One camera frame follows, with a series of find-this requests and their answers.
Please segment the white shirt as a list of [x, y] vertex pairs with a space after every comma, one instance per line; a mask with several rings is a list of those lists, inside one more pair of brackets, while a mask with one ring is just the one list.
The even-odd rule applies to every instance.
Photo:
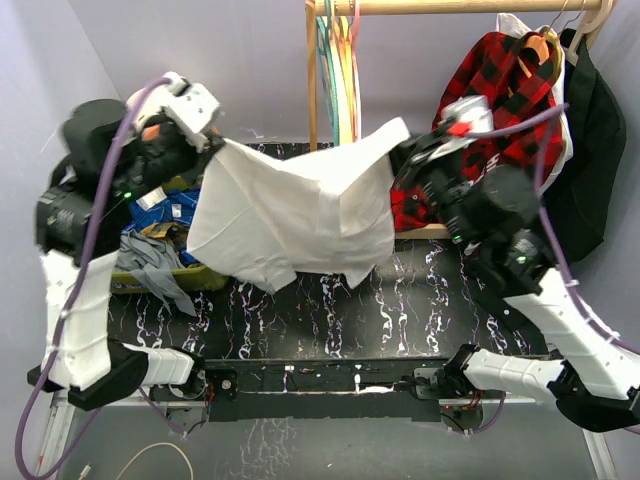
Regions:
[[298, 273], [359, 285], [394, 250], [389, 152], [396, 117], [355, 143], [278, 160], [225, 140], [207, 165], [187, 251], [211, 270], [275, 293]]

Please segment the pink hanger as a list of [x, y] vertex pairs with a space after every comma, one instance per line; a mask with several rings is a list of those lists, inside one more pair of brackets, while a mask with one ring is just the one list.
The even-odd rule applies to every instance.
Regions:
[[353, 20], [350, 27], [351, 33], [351, 54], [352, 54], [352, 72], [353, 72], [353, 88], [354, 88], [354, 138], [356, 140], [361, 139], [362, 135], [362, 115], [361, 115], [361, 94], [360, 94], [360, 80], [359, 80], [359, 68], [356, 55], [357, 38], [360, 31], [360, 1], [353, 0]]

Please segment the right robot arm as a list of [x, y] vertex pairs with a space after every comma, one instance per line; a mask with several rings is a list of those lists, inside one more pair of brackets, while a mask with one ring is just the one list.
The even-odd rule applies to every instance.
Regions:
[[639, 430], [639, 355], [619, 344], [577, 294], [554, 238], [530, 228], [550, 224], [533, 181], [501, 165], [474, 185], [458, 170], [462, 150], [432, 132], [392, 150], [397, 182], [419, 186], [456, 243], [471, 247], [465, 273], [480, 281], [480, 304], [491, 315], [518, 314], [559, 351], [527, 359], [466, 344], [438, 371], [438, 382], [466, 397], [500, 390], [554, 405], [592, 432]]

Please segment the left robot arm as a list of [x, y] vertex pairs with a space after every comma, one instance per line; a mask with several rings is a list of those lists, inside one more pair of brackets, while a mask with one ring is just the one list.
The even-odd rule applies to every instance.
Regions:
[[194, 399], [207, 376], [180, 348], [150, 349], [109, 336], [111, 279], [129, 207], [222, 146], [213, 110], [176, 105], [144, 115], [114, 99], [79, 105], [63, 124], [67, 153], [35, 207], [35, 240], [46, 278], [47, 347], [27, 375], [35, 388], [66, 391], [91, 411], [142, 387], [171, 386]]

